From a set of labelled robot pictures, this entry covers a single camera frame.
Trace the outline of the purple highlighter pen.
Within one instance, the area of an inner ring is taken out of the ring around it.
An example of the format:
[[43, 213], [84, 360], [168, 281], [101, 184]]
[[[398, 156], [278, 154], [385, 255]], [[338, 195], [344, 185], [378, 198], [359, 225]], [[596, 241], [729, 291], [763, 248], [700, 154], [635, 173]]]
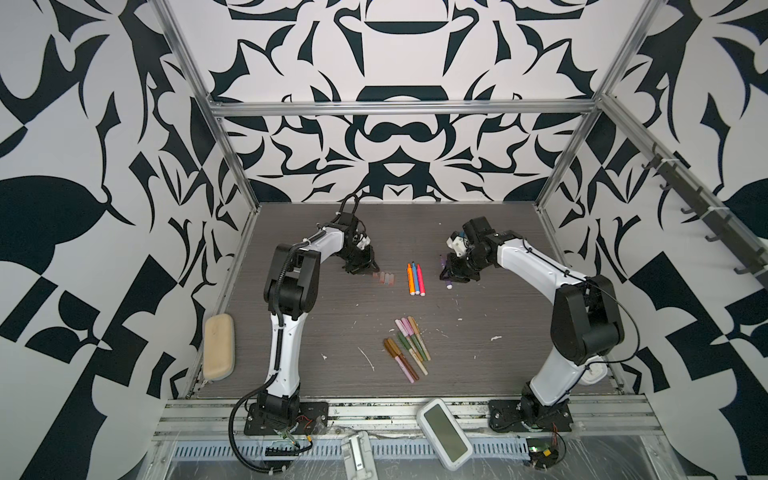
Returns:
[[450, 279], [450, 272], [448, 269], [448, 262], [445, 257], [440, 257], [441, 262], [441, 272], [440, 272], [440, 279], [444, 282], [445, 287], [447, 290], [451, 290], [453, 288], [452, 281]]

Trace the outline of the orange highlighter pen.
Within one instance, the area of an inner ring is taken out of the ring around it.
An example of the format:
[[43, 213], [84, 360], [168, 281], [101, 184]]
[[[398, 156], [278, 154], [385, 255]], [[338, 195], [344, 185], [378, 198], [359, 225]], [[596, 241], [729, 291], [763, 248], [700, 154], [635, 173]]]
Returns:
[[413, 266], [412, 266], [412, 263], [409, 262], [407, 264], [406, 268], [407, 268], [407, 281], [408, 281], [409, 294], [411, 296], [414, 296], [416, 294], [416, 290], [415, 290], [415, 284], [414, 284], [414, 280], [413, 280]]

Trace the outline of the pink red highlighter pen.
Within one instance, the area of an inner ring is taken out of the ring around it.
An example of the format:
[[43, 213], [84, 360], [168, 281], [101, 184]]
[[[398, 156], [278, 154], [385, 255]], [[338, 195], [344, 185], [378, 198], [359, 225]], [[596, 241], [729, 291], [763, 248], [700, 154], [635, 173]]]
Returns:
[[418, 286], [419, 286], [419, 294], [422, 297], [426, 296], [425, 283], [424, 283], [422, 268], [420, 264], [416, 264], [416, 275], [417, 275]]

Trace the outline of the pink cap green marker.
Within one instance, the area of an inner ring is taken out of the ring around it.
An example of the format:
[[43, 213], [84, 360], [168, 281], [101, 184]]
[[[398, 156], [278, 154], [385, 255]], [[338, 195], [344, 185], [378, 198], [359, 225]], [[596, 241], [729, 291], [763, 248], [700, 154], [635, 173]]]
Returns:
[[409, 317], [403, 317], [401, 319], [401, 322], [402, 322], [404, 328], [407, 330], [408, 337], [411, 340], [411, 343], [414, 345], [414, 347], [415, 347], [417, 353], [419, 354], [421, 360], [422, 361], [427, 361], [427, 355], [426, 355], [425, 351], [423, 350], [423, 346], [422, 346], [420, 340], [418, 339], [418, 337], [416, 335], [415, 329], [413, 328], [413, 325], [411, 323], [410, 318]]

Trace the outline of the gold cap beige marker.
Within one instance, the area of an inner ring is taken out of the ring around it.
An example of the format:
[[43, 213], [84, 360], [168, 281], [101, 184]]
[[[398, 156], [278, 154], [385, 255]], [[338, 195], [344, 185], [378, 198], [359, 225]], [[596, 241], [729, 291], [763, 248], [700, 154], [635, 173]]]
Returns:
[[417, 335], [418, 339], [420, 340], [420, 342], [421, 342], [421, 344], [423, 346], [423, 350], [425, 351], [425, 353], [427, 355], [427, 361], [430, 361], [431, 360], [431, 355], [430, 355], [430, 353], [428, 351], [428, 348], [426, 347], [426, 345], [424, 343], [424, 340], [423, 340], [423, 338], [421, 336], [421, 332], [420, 332], [419, 326], [418, 326], [418, 324], [416, 323], [415, 319], [412, 316], [408, 316], [408, 317], [410, 318], [411, 323], [413, 325], [413, 328], [415, 329], [416, 335]]

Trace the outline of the blue highlighter pen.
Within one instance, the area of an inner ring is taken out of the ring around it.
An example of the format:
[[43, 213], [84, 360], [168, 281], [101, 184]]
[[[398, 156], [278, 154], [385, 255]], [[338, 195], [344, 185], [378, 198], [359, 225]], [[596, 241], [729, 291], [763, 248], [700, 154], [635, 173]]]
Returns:
[[410, 267], [410, 276], [411, 276], [410, 280], [412, 284], [412, 294], [416, 296], [420, 296], [421, 290], [420, 290], [420, 284], [418, 280], [417, 267], [414, 262], [411, 262], [409, 267]]

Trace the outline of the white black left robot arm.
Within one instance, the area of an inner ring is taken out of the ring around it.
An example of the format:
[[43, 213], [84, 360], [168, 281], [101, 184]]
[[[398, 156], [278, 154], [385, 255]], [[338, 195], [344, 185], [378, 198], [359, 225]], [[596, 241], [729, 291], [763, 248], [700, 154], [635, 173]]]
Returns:
[[353, 213], [339, 212], [308, 238], [276, 247], [264, 287], [272, 324], [270, 370], [258, 405], [281, 421], [298, 416], [299, 357], [303, 329], [319, 295], [322, 263], [330, 257], [344, 261], [344, 271], [365, 275], [380, 271], [371, 239]]

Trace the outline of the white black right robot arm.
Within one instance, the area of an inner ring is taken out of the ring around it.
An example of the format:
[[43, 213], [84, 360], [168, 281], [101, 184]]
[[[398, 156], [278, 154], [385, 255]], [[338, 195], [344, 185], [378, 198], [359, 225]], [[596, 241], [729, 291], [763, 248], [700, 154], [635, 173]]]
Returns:
[[597, 384], [608, 375], [607, 355], [625, 339], [612, 282], [575, 273], [513, 232], [498, 232], [478, 217], [446, 240], [443, 280], [468, 283], [488, 267], [510, 271], [552, 304], [552, 350], [522, 394], [524, 406], [553, 407], [575, 386]]

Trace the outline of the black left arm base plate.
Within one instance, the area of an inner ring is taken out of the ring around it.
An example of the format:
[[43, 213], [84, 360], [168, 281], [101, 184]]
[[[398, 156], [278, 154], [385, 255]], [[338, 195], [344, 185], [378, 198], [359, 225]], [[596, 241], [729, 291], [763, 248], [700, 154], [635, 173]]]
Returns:
[[252, 404], [243, 433], [246, 436], [314, 433], [325, 425], [328, 414], [327, 402], [278, 401], [276, 404]]

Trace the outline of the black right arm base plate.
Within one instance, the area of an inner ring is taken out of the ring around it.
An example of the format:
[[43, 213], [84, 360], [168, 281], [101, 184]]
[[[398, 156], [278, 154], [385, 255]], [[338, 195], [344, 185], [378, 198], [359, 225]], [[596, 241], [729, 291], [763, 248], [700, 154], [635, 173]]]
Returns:
[[572, 431], [568, 400], [545, 406], [535, 397], [522, 397], [515, 401], [491, 400], [488, 407], [488, 425], [497, 433]]

